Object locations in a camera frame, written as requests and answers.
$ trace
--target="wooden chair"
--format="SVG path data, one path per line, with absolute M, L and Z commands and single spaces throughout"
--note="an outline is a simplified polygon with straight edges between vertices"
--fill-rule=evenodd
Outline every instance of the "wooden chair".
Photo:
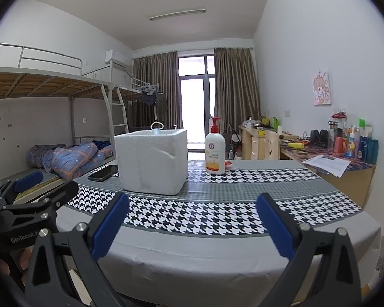
M 274 131 L 265 131 L 266 146 L 264 147 L 264 158 L 280 159 L 279 135 Z

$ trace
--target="cartoon girl poster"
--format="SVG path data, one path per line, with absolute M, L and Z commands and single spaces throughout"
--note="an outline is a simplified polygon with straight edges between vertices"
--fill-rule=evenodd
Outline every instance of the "cartoon girl poster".
M 328 72 L 318 72 L 313 78 L 313 101 L 315 105 L 331 105 Z

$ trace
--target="fluorescent light fixture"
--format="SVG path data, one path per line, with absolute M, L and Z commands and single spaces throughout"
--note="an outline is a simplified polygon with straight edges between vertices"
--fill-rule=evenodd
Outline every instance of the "fluorescent light fixture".
M 162 15 L 158 15 L 158 16 L 152 16 L 152 17 L 150 17 L 150 21 L 155 21 L 157 19 L 168 18 L 168 17 L 181 16 L 181 15 L 204 14 L 205 12 L 206 12 L 206 9 L 191 9 L 191 10 L 184 10 L 184 11 L 174 11 L 173 13 L 162 14 Z

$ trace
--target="air conditioner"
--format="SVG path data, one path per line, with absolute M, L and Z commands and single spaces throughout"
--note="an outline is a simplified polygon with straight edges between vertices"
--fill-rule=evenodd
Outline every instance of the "air conditioner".
M 110 61 L 126 68 L 128 71 L 132 69 L 132 57 L 125 56 L 120 52 L 113 50 L 107 51 L 105 53 L 105 63 L 110 63 Z

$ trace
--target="blue gripper pad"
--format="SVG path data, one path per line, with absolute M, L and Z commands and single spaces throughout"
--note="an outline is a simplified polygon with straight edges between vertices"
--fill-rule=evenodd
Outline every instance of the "blue gripper pad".
M 291 260 L 296 253 L 294 250 L 294 237 L 267 198 L 271 200 L 267 193 L 258 196 L 256 200 L 256 210 L 263 225 L 267 228 L 279 254 Z
M 39 184 L 43 180 L 43 174 L 40 171 L 35 171 L 29 176 L 24 177 L 23 179 L 17 180 L 14 183 L 14 191 L 16 193 L 23 193 L 26 190 L 29 190 L 31 187 L 34 187 L 36 184 Z
M 129 211 L 128 195 L 123 192 L 117 192 L 103 211 L 107 211 L 108 213 L 102 215 L 104 219 L 98 225 L 98 229 L 94 233 L 92 240 L 91 255 L 95 261 L 107 255 L 118 230 L 124 222 Z

